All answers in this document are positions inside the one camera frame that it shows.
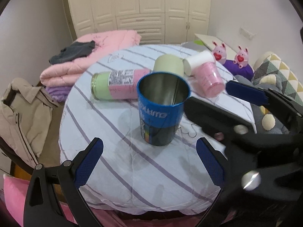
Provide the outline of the purple plush cushion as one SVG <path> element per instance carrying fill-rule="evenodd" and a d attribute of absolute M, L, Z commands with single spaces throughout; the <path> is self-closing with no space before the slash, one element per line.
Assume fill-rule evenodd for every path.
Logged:
<path fill-rule="evenodd" d="M 250 65 L 247 65 L 243 68 L 239 68 L 238 64 L 235 64 L 232 60 L 226 60 L 223 66 L 232 73 L 232 75 L 241 75 L 244 78 L 248 79 L 249 81 L 252 80 L 254 71 Z"/>

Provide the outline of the beige jacket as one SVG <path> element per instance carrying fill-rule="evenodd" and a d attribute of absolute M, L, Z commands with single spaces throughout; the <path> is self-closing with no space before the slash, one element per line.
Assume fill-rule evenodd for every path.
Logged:
<path fill-rule="evenodd" d="M 38 164 L 59 108 L 44 87 L 22 78 L 15 78 L 1 98 L 1 138 L 32 168 Z"/>

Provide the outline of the blue black metal cup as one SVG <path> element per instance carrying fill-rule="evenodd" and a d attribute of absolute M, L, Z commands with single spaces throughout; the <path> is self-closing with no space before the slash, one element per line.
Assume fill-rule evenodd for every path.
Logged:
<path fill-rule="evenodd" d="M 137 94 L 142 138 L 154 146 L 169 144 L 191 96 L 190 86 L 179 75 L 153 72 L 138 81 Z"/>

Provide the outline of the green pink glass jar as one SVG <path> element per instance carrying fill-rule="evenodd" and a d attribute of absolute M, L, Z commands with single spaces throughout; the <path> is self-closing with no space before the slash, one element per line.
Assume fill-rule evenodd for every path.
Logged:
<path fill-rule="evenodd" d="M 136 100 L 137 83 L 149 73 L 151 73 L 149 69 L 95 73 L 91 78 L 92 96 L 97 100 Z"/>

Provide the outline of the white paper cup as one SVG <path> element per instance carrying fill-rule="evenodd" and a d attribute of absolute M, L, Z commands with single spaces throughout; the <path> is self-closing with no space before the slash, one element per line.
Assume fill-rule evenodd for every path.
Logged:
<path fill-rule="evenodd" d="M 196 55 L 191 55 L 187 58 L 184 58 L 182 61 L 184 66 L 184 73 L 186 76 L 191 76 L 193 71 L 204 63 L 216 62 L 214 55 L 209 50 L 204 50 Z"/>

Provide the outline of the pink pig plush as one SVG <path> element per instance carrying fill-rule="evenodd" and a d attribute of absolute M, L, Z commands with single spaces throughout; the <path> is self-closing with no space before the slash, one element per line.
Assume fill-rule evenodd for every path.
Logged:
<path fill-rule="evenodd" d="M 217 62 L 220 64 L 225 64 L 226 63 L 226 45 L 221 42 L 221 44 L 216 43 L 215 41 L 212 41 L 213 45 L 215 48 L 212 50 L 212 54 Z"/>
<path fill-rule="evenodd" d="M 248 48 L 242 48 L 238 45 L 238 53 L 235 55 L 233 63 L 238 65 L 238 68 L 242 69 L 249 63 L 249 51 Z"/>

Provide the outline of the right pink pig plush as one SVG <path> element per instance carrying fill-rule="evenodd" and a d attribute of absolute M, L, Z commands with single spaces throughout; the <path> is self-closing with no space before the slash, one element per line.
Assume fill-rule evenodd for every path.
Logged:
<path fill-rule="evenodd" d="M 249 63 L 249 51 L 248 48 L 242 48 L 238 45 L 238 53 L 235 55 L 233 63 L 238 65 L 238 68 L 242 69 Z"/>

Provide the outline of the pink folded quilt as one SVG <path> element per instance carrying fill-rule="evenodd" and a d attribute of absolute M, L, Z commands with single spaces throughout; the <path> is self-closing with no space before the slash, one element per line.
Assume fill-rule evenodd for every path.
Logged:
<path fill-rule="evenodd" d="M 95 41 L 95 48 L 90 55 L 46 68 L 40 75 L 40 82 L 46 87 L 72 86 L 99 59 L 115 51 L 138 46 L 141 35 L 136 30 L 114 30 L 86 34 L 76 41 L 84 43 L 92 40 Z"/>

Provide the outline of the purple folded blanket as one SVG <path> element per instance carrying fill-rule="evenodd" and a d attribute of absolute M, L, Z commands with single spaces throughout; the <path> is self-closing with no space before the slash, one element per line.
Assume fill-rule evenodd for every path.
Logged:
<path fill-rule="evenodd" d="M 72 86 L 46 87 L 48 94 L 58 103 L 65 102 Z"/>

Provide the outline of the grey flower pillow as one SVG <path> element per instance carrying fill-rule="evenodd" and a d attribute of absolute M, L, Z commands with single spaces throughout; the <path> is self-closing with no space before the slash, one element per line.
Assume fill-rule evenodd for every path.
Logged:
<path fill-rule="evenodd" d="M 192 49 L 195 51 L 208 50 L 208 47 L 201 40 L 194 40 L 190 42 L 184 42 L 181 44 L 182 47 Z"/>

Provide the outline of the left pink pig plush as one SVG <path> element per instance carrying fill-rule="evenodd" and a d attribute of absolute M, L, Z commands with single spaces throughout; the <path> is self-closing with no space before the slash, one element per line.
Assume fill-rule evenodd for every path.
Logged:
<path fill-rule="evenodd" d="M 213 45 L 215 48 L 212 50 L 212 54 L 217 62 L 220 64 L 225 64 L 226 63 L 226 45 L 221 42 L 221 44 L 216 43 L 215 41 L 212 41 Z"/>

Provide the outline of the pale green cup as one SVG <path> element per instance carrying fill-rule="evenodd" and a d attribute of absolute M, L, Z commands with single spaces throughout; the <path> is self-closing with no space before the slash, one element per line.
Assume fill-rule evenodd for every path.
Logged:
<path fill-rule="evenodd" d="M 164 54 L 155 60 L 154 72 L 169 72 L 181 77 L 184 76 L 184 65 L 181 58 L 171 55 Z"/>

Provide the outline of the triangle pattern cushion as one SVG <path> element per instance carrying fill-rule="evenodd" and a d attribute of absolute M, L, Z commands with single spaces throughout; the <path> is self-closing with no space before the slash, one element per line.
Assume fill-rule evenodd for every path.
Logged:
<path fill-rule="evenodd" d="M 302 84 L 290 70 L 288 65 L 273 52 L 265 52 L 254 64 L 253 84 L 260 81 L 274 84 L 274 77 L 267 75 L 276 75 L 277 86 L 282 94 L 294 99 L 302 106 Z"/>

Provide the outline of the pink pillow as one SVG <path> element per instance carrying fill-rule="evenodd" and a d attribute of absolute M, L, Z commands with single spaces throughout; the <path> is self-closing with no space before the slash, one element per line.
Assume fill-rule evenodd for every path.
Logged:
<path fill-rule="evenodd" d="M 24 226 L 24 206 L 29 181 L 3 175 L 4 200 L 8 212 L 20 226 Z"/>

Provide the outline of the grey dotted plush cushion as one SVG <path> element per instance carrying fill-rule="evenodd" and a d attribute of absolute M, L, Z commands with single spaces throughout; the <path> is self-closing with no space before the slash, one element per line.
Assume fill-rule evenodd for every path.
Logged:
<path fill-rule="evenodd" d="M 277 74 L 269 74 L 261 77 L 255 84 L 241 75 L 235 76 L 242 84 L 250 85 L 257 88 L 273 89 L 282 93 L 282 81 Z M 251 104 L 257 133 L 264 134 L 289 134 L 288 129 L 264 106 Z"/>

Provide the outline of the white wardrobe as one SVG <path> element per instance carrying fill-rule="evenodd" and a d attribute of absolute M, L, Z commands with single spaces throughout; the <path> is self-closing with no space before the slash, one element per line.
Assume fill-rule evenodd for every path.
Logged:
<path fill-rule="evenodd" d="M 180 44 L 207 34 L 211 0 L 68 0 L 78 37 L 136 30 L 142 44 Z"/>

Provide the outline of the pink plastic cup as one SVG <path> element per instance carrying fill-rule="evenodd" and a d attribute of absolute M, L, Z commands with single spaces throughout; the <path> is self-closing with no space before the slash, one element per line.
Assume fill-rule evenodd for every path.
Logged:
<path fill-rule="evenodd" d="M 209 61 L 197 67 L 194 70 L 194 76 L 205 97 L 216 97 L 225 88 L 223 79 L 214 62 Z"/>

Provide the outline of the white wall socket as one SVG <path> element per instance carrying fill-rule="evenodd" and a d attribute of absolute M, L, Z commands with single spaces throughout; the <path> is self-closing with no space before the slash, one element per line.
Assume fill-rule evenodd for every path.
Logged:
<path fill-rule="evenodd" d="M 256 35 L 256 33 L 252 33 L 243 27 L 240 27 L 239 34 L 241 34 L 243 37 L 245 37 L 248 40 L 252 40 Z"/>

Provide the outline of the dark grey garment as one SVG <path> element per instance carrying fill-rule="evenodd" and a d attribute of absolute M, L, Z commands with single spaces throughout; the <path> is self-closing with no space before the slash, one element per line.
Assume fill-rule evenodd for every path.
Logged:
<path fill-rule="evenodd" d="M 58 55 L 52 56 L 49 59 L 51 65 L 62 64 L 68 61 L 73 61 L 77 58 L 89 56 L 95 48 L 95 41 L 90 42 L 74 42 L 70 46 L 63 48 Z"/>

